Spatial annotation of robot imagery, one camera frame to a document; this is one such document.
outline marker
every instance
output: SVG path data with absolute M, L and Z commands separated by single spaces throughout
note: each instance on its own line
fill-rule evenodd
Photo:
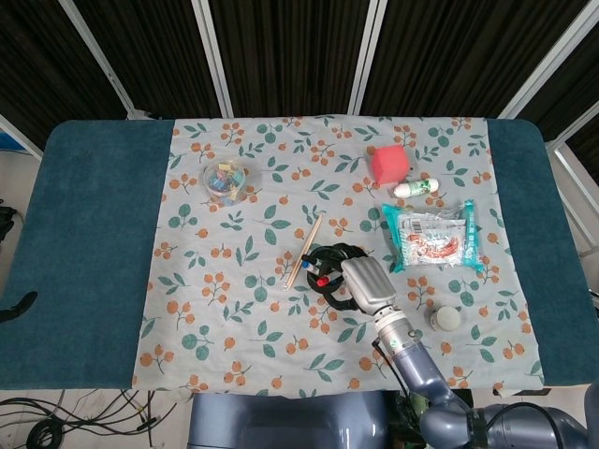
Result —
M 316 285 L 318 285 L 319 287 L 324 287 L 325 285 L 329 285 L 330 283 L 333 283 L 342 277 L 342 273 L 340 273 L 339 271 L 335 271 L 334 273 L 331 273 L 328 276 L 323 276 L 322 278 L 320 278 L 318 281 L 316 281 Z
M 314 265 L 312 265 L 310 262 L 308 262 L 307 260 L 304 260 L 303 262 L 301 262 L 301 267 L 305 268 L 306 270 L 310 271 L 311 273 L 315 274 L 316 276 L 318 276 L 318 271 L 319 269 L 317 267 L 315 267 Z

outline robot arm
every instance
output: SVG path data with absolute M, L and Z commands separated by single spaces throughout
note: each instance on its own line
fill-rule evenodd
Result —
M 451 391 L 405 314 L 393 307 L 396 292 L 378 262 L 371 257 L 355 257 L 344 260 L 341 267 L 358 307 L 374 316 L 379 338 L 408 388 L 431 402 L 420 418 L 420 431 L 435 449 L 459 449 L 469 444 L 467 447 L 491 449 L 559 449 L 558 435 L 563 447 L 599 447 L 597 431 L 588 435 L 574 418 L 557 409 L 549 408 L 547 413 L 556 423 L 558 435 L 541 412 L 523 407 L 505 413 L 486 429 L 503 407 L 493 405 L 472 410 Z M 599 387 L 591 387 L 585 400 L 590 405 L 587 420 L 591 427 L 599 418 L 599 400 L 591 399 L 590 395 L 599 396 Z

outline orange berry print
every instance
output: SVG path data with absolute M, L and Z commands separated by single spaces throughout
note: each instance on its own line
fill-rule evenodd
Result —
M 357 390 L 357 389 L 359 389 L 359 380 L 354 377 L 353 379 L 351 379 L 349 381 L 349 384 L 347 385 L 347 388 L 350 389 L 350 390 Z
M 441 353 L 443 355 L 450 354 L 451 353 L 451 344 L 449 344 L 447 341 L 444 341 L 443 343 L 441 343 Z
M 370 371 L 371 368 L 373 367 L 373 363 L 372 363 L 371 359 L 368 357 L 362 357 L 359 360 L 358 364 L 359 364 L 359 367 L 365 371 Z
M 270 386 L 272 386 L 272 388 L 274 388 L 275 390 L 281 388 L 283 386 L 283 381 L 281 380 L 282 377 L 283 376 L 279 376 L 272 379 L 272 382 L 270 382 Z
M 235 347 L 235 339 L 233 337 L 225 338 L 225 351 L 227 349 L 232 349 L 233 347 Z
M 142 367 L 147 368 L 150 365 L 152 365 L 152 362 L 153 362 L 153 358 L 150 353 L 143 353 L 141 355 L 141 357 L 139 358 L 139 363 L 141 364 Z

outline red foam block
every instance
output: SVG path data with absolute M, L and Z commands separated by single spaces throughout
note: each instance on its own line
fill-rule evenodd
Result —
M 402 145 L 377 148 L 371 159 L 371 169 L 379 184 L 400 182 L 410 171 L 410 161 Z

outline chopstick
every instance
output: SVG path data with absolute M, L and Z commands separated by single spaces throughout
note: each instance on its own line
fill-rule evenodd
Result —
M 318 220 L 316 220 L 316 223 L 314 223 L 314 226 L 312 228 L 312 231 L 310 231 L 310 234 L 308 235 L 308 238 L 306 239 L 306 242 L 303 244 L 303 248 L 301 249 L 301 253 L 299 254 L 298 260 L 296 260 L 296 263 L 293 266 L 293 269 L 291 270 L 291 274 L 289 274 L 289 278 L 287 279 L 287 282 L 285 283 L 285 290 L 289 290 L 292 286 L 293 283 L 296 281 L 296 278 L 298 277 L 298 273 L 300 272 L 300 267 L 301 267 L 301 257 L 303 255 L 305 255 L 306 253 L 308 253 L 308 250 L 310 249 L 310 245 L 312 245 L 312 242 L 314 241 L 314 238 L 316 237 L 316 232 L 318 232 L 318 228 L 320 227 L 320 224 L 322 223 L 322 218 L 324 217 L 325 212 L 321 212 L 320 215 L 318 216 Z

